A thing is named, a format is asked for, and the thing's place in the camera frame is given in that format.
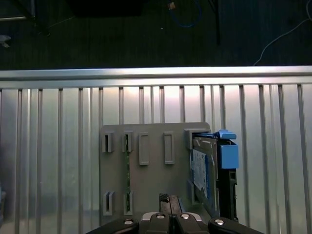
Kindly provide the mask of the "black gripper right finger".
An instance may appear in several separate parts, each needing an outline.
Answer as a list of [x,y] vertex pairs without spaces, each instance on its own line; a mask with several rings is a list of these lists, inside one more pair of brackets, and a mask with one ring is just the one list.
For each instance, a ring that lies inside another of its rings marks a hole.
[[211,218],[204,223],[195,213],[183,212],[180,200],[172,195],[172,224],[175,234],[258,234],[257,230],[224,217]]

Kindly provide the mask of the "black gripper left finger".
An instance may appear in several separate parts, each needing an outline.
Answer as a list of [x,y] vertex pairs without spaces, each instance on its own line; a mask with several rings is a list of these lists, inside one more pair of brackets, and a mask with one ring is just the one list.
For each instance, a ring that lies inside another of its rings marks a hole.
[[168,194],[159,194],[159,203],[170,205],[170,213],[154,213],[140,222],[131,218],[118,218],[88,232],[88,234],[169,234],[171,231],[172,209]]

